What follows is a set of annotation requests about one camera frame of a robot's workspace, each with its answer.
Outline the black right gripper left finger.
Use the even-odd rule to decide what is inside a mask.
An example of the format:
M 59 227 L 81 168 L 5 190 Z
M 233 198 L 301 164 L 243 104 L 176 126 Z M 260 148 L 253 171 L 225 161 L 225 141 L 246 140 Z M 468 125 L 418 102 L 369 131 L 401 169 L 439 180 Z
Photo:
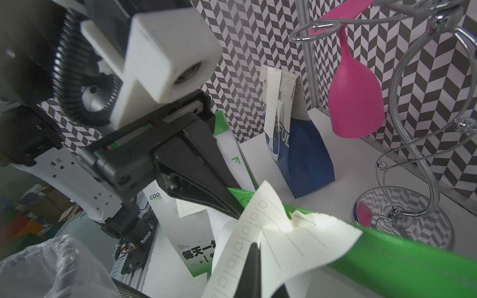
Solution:
M 261 272 L 260 248 L 257 243 L 252 243 L 234 298 L 261 298 Z

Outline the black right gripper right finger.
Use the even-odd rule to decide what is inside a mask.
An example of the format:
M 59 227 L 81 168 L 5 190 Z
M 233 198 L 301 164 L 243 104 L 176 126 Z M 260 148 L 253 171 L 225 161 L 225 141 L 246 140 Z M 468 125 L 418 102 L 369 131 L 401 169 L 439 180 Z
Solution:
M 282 284 L 280 288 L 272 295 L 272 298 L 289 298 L 289 294 L 285 284 Z

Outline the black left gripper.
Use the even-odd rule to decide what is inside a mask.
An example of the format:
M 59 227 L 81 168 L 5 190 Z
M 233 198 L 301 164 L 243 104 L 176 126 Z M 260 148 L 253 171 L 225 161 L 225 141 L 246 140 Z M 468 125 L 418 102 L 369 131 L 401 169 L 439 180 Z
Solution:
M 211 132 L 213 117 L 211 98 L 199 89 L 104 136 L 79 155 L 122 201 L 156 178 L 167 195 L 238 219 L 244 207 L 229 188 L 240 185 Z M 182 130 L 199 156 L 184 140 L 171 139 Z

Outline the white paper receipt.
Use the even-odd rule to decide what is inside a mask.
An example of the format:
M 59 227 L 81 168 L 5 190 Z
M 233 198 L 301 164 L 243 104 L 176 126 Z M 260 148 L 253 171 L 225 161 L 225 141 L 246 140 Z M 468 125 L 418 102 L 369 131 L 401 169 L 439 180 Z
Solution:
M 294 208 L 287 211 L 268 182 L 255 193 L 230 189 L 244 207 L 203 293 L 233 298 L 252 243 L 261 253 L 261 298 L 288 280 L 345 256 L 362 231 L 334 216 Z

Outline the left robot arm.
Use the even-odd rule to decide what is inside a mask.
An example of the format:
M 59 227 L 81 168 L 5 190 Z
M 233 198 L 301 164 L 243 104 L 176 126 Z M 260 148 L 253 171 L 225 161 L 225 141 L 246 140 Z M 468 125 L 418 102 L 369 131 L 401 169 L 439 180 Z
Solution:
M 238 219 L 202 91 L 221 57 L 191 1 L 2 1 L 1 165 L 136 245 L 154 229 L 136 201 L 151 183 Z

